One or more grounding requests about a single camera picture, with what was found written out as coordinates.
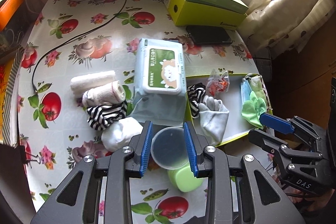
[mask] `tablecloth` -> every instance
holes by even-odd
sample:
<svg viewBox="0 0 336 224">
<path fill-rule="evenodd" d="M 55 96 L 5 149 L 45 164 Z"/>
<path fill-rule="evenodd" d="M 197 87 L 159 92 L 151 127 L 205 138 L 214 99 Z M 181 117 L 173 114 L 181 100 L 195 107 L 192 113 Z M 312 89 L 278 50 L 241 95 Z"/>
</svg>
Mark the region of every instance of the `tablecloth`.
<svg viewBox="0 0 336 224">
<path fill-rule="evenodd" d="M 196 46 L 184 27 L 174 26 L 163 0 L 127 0 L 122 13 L 111 23 L 56 48 L 71 37 L 105 23 L 120 10 L 123 2 L 48 0 L 35 22 L 21 63 L 18 121 L 27 158 L 36 160 L 26 168 L 36 210 L 83 156 L 93 154 L 99 158 L 109 154 L 101 142 L 100 133 L 89 127 L 86 113 L 73 97 L 69 86 L 72 77 L 115 70 L 130 102 L 135 55 L 142 37 L 181 43 L 187 76 L 208 75 L 213 68 L 234 73 L 258 73 L 237 32 L 228 31 L 233 40 L 231 46 Z M 83 50 L 87 46 L 93 46 L 94 51 Z M 34 84 L 39 90 L 38 95 L 34 95 L 32 71 L 41 56 L 53 48 L 55 50 L 44 57 L 36 69 Z M 259 155 L 267 166 L 267 154 L 261 151 Z M 180 213 L 181 217 L 171 218 L 171 222 L 185 223 L 194 216 L 204 216 L 206 181 L 196 191 L 182 194 L 172 187 L 165 170 L 157 170 L 154 163 L 150 164 L 144 179 L 131 181 L 132 204 L 141 203 L 153 191 L 164 193 L 165 189 L 168 191 L 160 199 L 149 202 L 152 210 L 160 205 L 158 202 L 177 196 L 187 200 L 189 206 L 182 199 L 175 202 L 175 206 L 182 206 L 184 213 Z M 103 216 L 104 195 L 100 204 L 100 215 Z M 145 215 L 133 213 L 133 218 L 135 223 L 149 223 L 152 217 L 145 220 Z"/>
</svg>

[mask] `barcode label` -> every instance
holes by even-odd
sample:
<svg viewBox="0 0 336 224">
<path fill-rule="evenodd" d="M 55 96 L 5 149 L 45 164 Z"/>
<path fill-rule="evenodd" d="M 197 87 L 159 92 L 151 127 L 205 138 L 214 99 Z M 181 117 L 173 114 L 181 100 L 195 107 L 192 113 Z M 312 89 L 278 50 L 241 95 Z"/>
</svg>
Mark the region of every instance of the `barcode label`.
<svg viewBox="0 0 336 224">
<path fill-rule="evenodd" d="M 169 4 L 170 4 L 170 0 L 164 0 L 163 3 L 166 5 L 166 7 L 168 8 L 169 7 Z"/>
</svg>

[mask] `wet wipes package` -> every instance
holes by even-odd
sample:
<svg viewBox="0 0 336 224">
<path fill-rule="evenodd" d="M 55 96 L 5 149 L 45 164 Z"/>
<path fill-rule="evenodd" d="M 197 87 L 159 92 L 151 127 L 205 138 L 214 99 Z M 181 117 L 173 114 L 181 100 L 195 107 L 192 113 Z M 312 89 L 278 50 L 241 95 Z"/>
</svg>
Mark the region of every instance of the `wet wipes package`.
<svg viewBox="0 0 336 224">
<path fill-rule="evenodd" d="M 134 110 L 139 122 L 183 126 L 186 82 L 182 44 L 142 38 L 136 54 Z"/>
</svg>

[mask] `blue face mask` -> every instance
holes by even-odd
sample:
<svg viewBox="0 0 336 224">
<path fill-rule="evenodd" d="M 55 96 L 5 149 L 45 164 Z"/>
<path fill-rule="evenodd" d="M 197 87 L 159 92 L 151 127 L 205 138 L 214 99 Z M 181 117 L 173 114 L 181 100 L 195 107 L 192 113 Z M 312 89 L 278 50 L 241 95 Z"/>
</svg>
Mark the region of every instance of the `blue face mask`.
<svg viewBox="0 0 336 224">
<path fill-rule="evenodd" d="M 245 101 L 250 100 L 250 94 L 252 89 L 248 80 L 243 78 L 242 83 L 240 84 L 240 95 L 241 95 L 241 105 L 245 103 Z"/>
</svg>

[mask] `curtain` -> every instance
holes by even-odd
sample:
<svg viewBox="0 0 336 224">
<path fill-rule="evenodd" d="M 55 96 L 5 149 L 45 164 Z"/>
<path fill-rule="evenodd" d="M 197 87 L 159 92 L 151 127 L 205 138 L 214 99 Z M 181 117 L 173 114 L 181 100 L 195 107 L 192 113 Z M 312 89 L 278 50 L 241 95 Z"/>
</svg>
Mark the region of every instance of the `curtain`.
<svg viewBox="0 0 336 224">
<path fill-rule="evenodd" d="M 238 32 L 249 50 L 270 47 L 272 57 L 302 50 L 335 10 L 334 0 L 252 0 Z"/>
</svg>

